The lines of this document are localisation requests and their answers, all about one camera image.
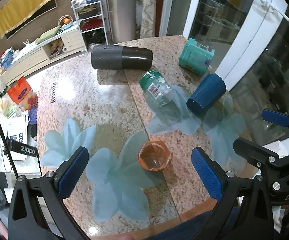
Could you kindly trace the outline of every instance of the curtain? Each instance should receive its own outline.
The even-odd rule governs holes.
[[[155,36],[157,0],[143,0],[140,39]]]
[[[29,19],[51,0],[10,0],[0,10],[0,38]]]

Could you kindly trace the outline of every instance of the black cylinder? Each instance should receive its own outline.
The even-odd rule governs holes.
[[[37,148],[24,144],[24,143],[20,143],[12,139],[8,140],[8,148],[10,151],[13,151],[16,153],[22,153],[22,154],[32,156],[32,157],[36,157],[38,155]]]
[[[149,70],[152,60],[152,50],[138,47],[98,45],[91,52],[94,69]]]
[[[150,49],[138,47],[123,47],[122,68],[149,70],[152,66],[153,52]]]

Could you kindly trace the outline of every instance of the fruit bowl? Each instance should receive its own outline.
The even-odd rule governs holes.
[[[73,25],[73,18],[70,15],[62,16],[58,21],[58,26],[62,29],[68,29]]]

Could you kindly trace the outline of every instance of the white door frame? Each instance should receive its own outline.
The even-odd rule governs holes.
[[[171,7],[172,0],[163,0],[159,37],[166,36],[166,32],[168,31]]]
[[[184,36],[186,39],[189,38],[190,32],[191,32],[191,28],[193,25],[193,21],[194,18],[196,16],[196,12],[198,9],[198,4],[199,4],[200,0],[191,0],[190,3],[190,7],[189,7],[189,11],[188,11],[188,15],[187,15],[187,19],[184,25],[184,29],[183,29],[183,33],[182,36]]]
[[[246,52],[247,48],[264,22],[268,11],[268,6],[263,7],[260,0],[253,0],[250,10],[243,22],[240,31],[238,32],[238,35],[233,41],[229,51],[223,58],[219,67],[215,71],[216,74],[222,79],[226,78],[241,56]]]
[[[286,12],[288,7],[285,0],[272,0],[272,4],[278,7],[283,13]],[[272,37],[275,35],[282,19],[283,16],[276,10],[273,10],[273,12],[269,10],[257,34],[252,39],[245,52],[241,55],[227,76],[222,78],[228,91],[230,91],[241,80],[241,78],[243,78],[260,57]]]

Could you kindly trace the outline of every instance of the metal shelf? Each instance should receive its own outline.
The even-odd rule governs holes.
[[[89,6],[89,5],[93,5],[93,4],[96,4],[96,3],[100,3],[100,0],[97,1],[97,2],[87,3],[87,4],[85,4],[85,5],[81,5],[81,6],[74,7],[74,8],[72,8],[72,6],[73,6],[73,5],[72,5],[72,6],[71,6],[71,9],[77,10],[77,9],[81,9],[81,8],[84,8],[84,7],[87,7],[87,6]]]
[[[104,18],[103,18],[103,8],[102,8],[102,0],[99,0],[97,2],[91,2],[91,3],[88,3],[86,5],[80,5],[78,7],[74,7],[74,3],[76,2],[77,0],[72,0],[71,1],[71,8],[73,10],[73,13],[74,13],[74,16],[76,18],[76,21],[78,21],[78,28],[80,30],[80,33],[81,33],[81,36],[82,36],[82,33],[87,33],[87,32],[91,32],[91,31],[95,31],[95,30],[99,30],[99,29],[104,29],[104,36],[105,36],[105,41],[106,41],[106,44],[108,45],[108,37],[107,37],[107,31],[106,31],[106,26],[105,26],[105,22],[104,22]],[[80,8],[84,8],[86,6],[89,6],[89,5],[93,5],[93,4],[97,4],[99,3],[100,4],[100,10],[101,10],[101,14],[97,14],[97,15],[94,15],[94,16],[91,16],[91,17],[88,17],[88,18],[85,18],[85,19],[79,19],[79,16],[78,16],[78,13],[76,12],[77,9],[80,9]],[[100,19],[102,19],[102,27],[98,27],[98,28],[94,28],[94,29],[90,29],[90,30],[86,30],[86,31],[82,31],[81,30],[81,27],[80,27],[80,22],[81,21],[84,21],[84,20],[89,20],[89,19],[92,19],[92,18],[96,18],[96,17],[101,17]]]
[[[94,15],[94,16],[91,16],[91,17],[88,17],[88,18],[85,18],[85,19],[79,19],[79,20],[80,21],[84,21],[84,20],[88,20],[88,19],[91,19],[91,18],[99,17],[99,16],[102,16],[102,14]]]
[[[83,31],[81,33],[87,33],[87,32],[90,32],[90,31],[95,31],[95,30],[99,30],[99,29],[103,29],[104,27],[98,27],[98,28],[95,28],[95,29],[91,29],[91,30],[87,30],[87,31]]]

